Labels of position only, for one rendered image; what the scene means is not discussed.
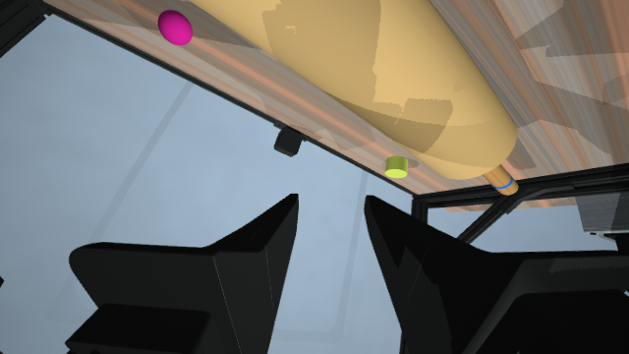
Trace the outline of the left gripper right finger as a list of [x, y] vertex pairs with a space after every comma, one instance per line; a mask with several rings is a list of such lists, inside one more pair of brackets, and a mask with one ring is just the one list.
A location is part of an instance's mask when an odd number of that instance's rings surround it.
[[523, 294], [629, 288], [626, 252], [487, 252], [374, 195], [364, 214], [409, 354], [476, 354]]

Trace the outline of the yellow cylinder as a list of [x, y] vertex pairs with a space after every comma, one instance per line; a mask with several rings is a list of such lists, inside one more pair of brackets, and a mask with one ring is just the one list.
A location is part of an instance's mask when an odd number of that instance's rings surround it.
[[403, 156], [390, 156], [386, 159], [385, 174], [392, 178], [407, 176], [408, 159]]

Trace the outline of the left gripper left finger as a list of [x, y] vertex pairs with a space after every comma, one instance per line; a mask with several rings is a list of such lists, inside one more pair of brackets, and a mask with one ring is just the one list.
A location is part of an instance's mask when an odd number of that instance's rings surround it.
[[206, 247], [98, 242], [73, 250], [69, 264], [97, 308], [205, 311], [227, 354], [267, 354], [298, 214], [290, 194]]

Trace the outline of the magenta sphere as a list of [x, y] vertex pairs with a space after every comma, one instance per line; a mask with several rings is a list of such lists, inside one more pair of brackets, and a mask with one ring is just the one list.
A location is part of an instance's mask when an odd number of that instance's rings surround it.
[[166, 10], [158, 17], [158, 28], [163, 37], [175, 45], [185, 45], [193, 37], [193, 29], [188, 19], [174, 10]]

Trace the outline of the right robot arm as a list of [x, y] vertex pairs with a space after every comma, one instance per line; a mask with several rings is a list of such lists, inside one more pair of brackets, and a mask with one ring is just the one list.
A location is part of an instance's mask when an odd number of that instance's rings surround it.
[[607, 233], [603, 236], [615, 240], [618, 251], [629, 253], [629, 233]]

